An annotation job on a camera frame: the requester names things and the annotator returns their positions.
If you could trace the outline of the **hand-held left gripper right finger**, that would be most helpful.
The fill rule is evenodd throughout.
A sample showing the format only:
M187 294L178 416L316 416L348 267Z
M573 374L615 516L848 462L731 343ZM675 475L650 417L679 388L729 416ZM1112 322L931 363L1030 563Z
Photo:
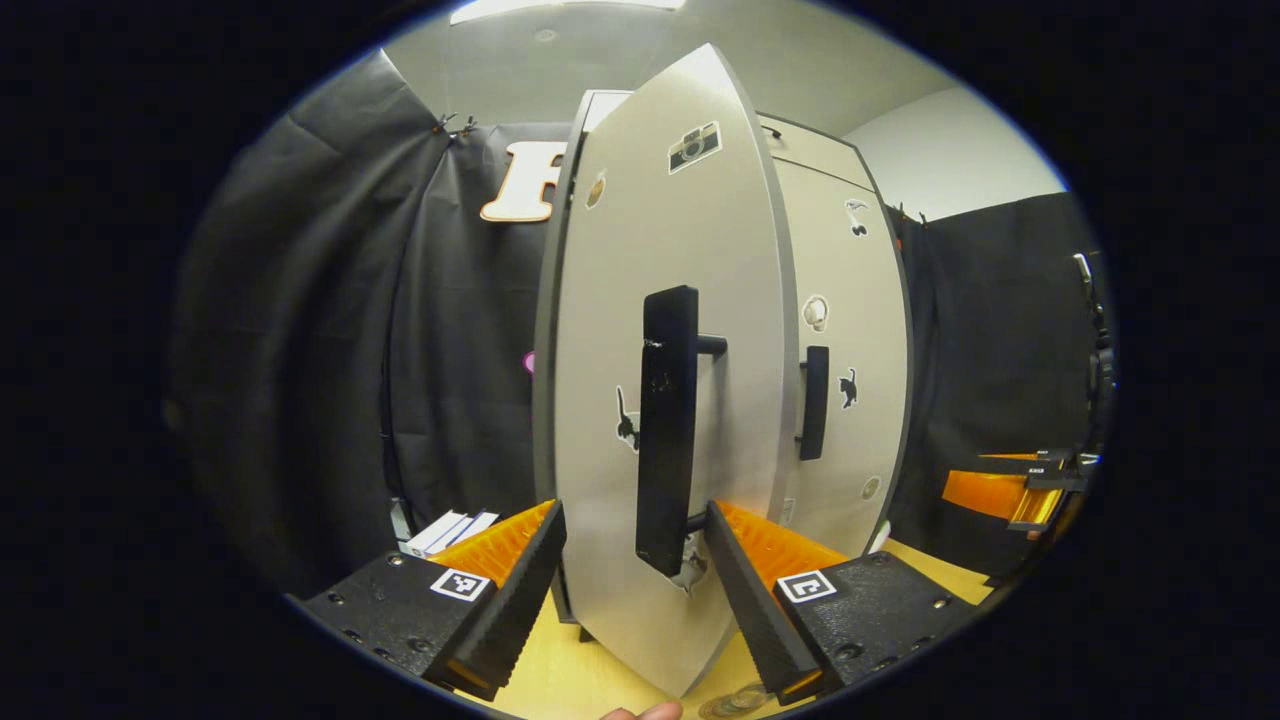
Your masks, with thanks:
M978 614L909 562L858 559L712 500L705 541L765 688L783 705L859 691Z

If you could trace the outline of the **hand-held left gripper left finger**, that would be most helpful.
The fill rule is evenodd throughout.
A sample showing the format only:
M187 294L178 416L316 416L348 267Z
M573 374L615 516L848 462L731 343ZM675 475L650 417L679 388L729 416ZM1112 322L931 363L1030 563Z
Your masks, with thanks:
M402 674L493 701L509 684L566 538L564 505L548 500L429 557L384 553L300 607Z

